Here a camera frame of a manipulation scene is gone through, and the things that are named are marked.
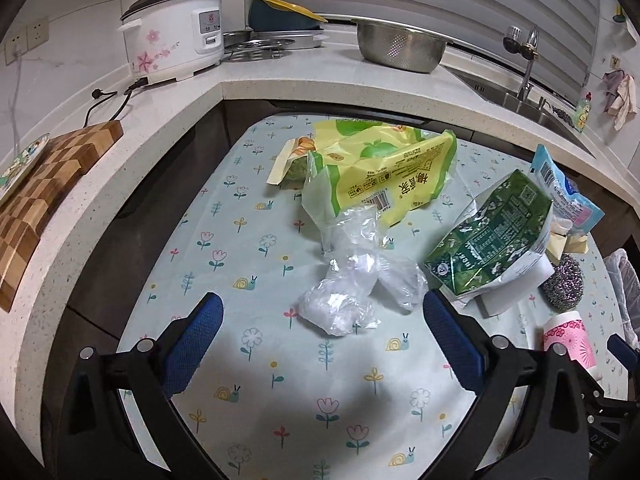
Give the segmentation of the white sponge block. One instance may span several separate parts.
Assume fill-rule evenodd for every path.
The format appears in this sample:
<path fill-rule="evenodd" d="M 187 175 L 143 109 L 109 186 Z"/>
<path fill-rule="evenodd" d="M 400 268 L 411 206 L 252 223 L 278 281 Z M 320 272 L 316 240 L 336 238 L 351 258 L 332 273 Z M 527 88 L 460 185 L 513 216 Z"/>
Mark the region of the white sponge block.
<path fill-rule="evenodd" d="M 530 292 L 534 292 L 553 273 L 552 263 L 546 256 L 542 256 L 534 266 L 515 280 L 480 295 L 480 305 L 488 316 L 503 314 Z"/>

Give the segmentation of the pink paper cup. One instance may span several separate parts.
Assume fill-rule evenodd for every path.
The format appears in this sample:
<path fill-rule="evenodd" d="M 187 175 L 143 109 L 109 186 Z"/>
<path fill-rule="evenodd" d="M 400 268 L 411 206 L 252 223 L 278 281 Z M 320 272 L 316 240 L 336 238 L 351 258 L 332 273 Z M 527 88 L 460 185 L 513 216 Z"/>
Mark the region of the pink paper cup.
<path fill-rule="evenodd" d="M 555 315 L 542 328 L 542 344 L 548 350 L 562 344 L 570 358 L 582 364 L 588 372 L 597 368 L 596 355 L 591 347 L 586 326 L 579 312 L 571 310 Z"/>

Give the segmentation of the metal scouring ball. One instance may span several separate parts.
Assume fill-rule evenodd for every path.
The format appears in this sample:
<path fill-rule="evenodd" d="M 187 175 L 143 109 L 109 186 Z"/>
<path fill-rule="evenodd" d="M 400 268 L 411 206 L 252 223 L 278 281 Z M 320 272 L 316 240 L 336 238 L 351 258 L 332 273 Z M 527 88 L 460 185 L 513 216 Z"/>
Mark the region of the metal scouring ball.
<path fill-rule="evenodd" d="M 552 309 L 566 312 L 577 308 L 584 296 L 584 277 L 578 261 L 563 254 L 553 274 L 540 285 L 542 296 Z"/>

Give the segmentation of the green white milk carton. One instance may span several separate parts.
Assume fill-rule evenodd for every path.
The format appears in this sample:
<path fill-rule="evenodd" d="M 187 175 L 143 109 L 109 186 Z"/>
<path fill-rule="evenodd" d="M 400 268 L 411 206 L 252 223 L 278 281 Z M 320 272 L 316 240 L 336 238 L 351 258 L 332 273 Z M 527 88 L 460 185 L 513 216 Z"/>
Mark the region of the green white milk carton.
<path fill-rule="evenodd" d="M 426 257 L 426 270 L 457 300 L 508 284 L 544 255 L 552 200 L 521 170 L 480 194 Z"/>

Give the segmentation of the clear plastic bag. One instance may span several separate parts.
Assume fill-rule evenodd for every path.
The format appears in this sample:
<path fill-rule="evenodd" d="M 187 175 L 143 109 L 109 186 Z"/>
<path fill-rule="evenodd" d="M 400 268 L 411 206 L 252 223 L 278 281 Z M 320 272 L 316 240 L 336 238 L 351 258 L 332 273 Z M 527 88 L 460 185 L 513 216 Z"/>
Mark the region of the clear plastic bag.
<path fill-rule="evenodd" d="M 299 298 L 296 311 L 326 334 L 343 337 L 374 330 L 373 289 L 380 285 L 396 307 L 412 312 L 427 292 L 427 279 L 410 258 L 383 247 L 381 214 L 370 204 L 350 206 L 321 230 L 326 276 Z"/>

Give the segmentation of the blue white wipes packet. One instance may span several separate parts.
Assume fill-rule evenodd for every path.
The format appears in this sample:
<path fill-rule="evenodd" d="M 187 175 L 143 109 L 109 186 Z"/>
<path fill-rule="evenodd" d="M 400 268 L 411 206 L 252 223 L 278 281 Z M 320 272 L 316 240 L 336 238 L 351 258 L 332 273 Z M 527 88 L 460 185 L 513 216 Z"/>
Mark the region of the blue white wipes packet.
<path fill-rule="evenodd" d="M 529 177 L 552 200 L 554 213 L 572 222 L 570 234 L 586 235 L 604 217 L 604 212 L 585 195 L 577 185 L 555 165 L 546 147 L 538 144 Z"/>

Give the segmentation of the yellow green snack bag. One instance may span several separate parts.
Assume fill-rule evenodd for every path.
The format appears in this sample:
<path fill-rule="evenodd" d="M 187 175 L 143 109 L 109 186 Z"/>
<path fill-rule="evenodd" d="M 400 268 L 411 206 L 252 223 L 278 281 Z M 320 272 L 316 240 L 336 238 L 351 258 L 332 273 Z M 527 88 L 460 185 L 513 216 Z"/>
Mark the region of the yellow green snack bag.
<path fill-rule="evenodd" d="M 454 166 L 457 138 L 363 119 L 314 125 L 302 204 L 322 229 L 348 208 L 373 206 L 384 226 L 437 198 Z"/>

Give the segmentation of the chrome kitchen faucet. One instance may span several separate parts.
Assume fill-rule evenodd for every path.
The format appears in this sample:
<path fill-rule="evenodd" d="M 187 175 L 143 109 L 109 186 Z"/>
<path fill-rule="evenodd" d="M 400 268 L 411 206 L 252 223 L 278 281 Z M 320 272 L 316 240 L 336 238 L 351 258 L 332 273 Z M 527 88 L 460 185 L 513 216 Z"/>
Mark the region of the chrome kitchen faucet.
<path fill-rule="evenodd" d="M 539 35 L 540 30 L 537 25 L 534 25 L 526 36 L 523 36 L 522 30 L 518 26 L 510 26 L 502 38 L 502 44 L 506 52 L 521 55 L 527 62 L 525 74 L 518 89 L 518 99 L 521 102 L 527 100 L 532 88 L 530 76 L 532 76 L 534 64 L 539 56 Z"/>

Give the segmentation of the floral patterned tablecloth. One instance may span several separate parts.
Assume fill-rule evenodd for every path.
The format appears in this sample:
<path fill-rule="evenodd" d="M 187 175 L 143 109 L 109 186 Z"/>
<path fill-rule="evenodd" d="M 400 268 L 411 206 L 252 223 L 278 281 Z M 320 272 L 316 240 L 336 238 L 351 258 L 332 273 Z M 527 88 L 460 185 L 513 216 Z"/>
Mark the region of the floral patterned tablecloth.
<path fill-rule="evenodd" d="M 602 210 L 521 160 L 379 120 L 251 126 L 156 260 L 119 347 L 187 322 L 166 391 L 181 479 L 595 479 L 631 471 L 638 340 Z"/>

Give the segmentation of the pink hanging dish towel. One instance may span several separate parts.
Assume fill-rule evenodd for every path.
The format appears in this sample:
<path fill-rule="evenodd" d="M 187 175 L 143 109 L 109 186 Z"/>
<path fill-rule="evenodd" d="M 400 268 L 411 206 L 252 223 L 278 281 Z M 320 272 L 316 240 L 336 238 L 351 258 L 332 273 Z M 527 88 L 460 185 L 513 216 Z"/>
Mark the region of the pink hanging dish towel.
<path fill-rule="evenodd" d="M 636 82 L 624 70 L 606 73 L 603 82 L 606 87 L 604 112 L 613 117 L 614 130 L 620 131 L 638 114 Z"/>

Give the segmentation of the metal steamer rack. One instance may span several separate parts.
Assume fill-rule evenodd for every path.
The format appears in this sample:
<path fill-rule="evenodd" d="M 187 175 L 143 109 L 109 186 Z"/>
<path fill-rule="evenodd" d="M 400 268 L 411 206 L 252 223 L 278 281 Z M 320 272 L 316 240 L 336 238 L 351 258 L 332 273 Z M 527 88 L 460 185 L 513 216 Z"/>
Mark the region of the metal steamer rack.
<path fill-rule="evenodd" d="M 323 46 L 329 36 L 319 30 L 281 30 L 280 32 L 251 32 L 244 41 L 224 36 L 224 62 L 250 62 L 282 58 L 288 52 L 312 50 Z"/>

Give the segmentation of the white floral rice cooker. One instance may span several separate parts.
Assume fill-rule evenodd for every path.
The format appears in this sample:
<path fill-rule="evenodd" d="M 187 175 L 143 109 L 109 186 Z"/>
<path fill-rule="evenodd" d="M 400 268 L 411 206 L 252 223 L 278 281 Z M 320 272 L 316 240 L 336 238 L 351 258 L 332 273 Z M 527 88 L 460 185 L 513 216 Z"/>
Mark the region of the white floral rice cooker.
<path fill-rule="evenodd" d="M 183 80 L 224 56 L 222 0 L 137 0 L 122 14 L 131 76 Z"/>

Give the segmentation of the stainless steel colander bowl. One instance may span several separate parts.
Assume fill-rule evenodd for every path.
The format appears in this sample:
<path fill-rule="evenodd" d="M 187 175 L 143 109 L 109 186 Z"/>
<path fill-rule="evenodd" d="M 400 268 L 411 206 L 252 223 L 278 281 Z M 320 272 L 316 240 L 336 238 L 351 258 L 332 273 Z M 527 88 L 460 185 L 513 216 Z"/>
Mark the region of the stainless steel colander bowl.
<path fill-rule="evenodd" d="M 366 61 L 374 64 L 430 74 L 444 57 L 452 39 L 428 29 L 378 20 L 353 18 L 357 42 Z"/>

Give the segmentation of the yellow blue plastic basin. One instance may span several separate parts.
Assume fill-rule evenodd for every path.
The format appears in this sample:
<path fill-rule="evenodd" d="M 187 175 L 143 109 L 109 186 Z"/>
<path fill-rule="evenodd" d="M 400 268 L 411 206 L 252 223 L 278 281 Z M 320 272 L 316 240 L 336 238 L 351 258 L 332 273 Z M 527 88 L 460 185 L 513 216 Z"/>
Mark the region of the yellow blue plastic basin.
<path fill-rule="evenodd" d="M 247 23 L 254 32 L 313 30 L 326 19 L 299 4 L 284 0 L 250 0 Z"/>

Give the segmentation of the wall power socket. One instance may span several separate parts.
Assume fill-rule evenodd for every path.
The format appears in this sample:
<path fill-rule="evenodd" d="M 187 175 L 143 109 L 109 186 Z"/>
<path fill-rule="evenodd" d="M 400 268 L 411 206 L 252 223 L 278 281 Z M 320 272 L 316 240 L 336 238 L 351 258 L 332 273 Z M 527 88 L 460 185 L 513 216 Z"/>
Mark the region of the wall power socket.
<path fill-rule="evenodd" d="M 49 40 L 49 19 L 38 18 L 30 24 L 10 32 L 3 43 L 4 62 L 11 65 L 20 56 Z"/>

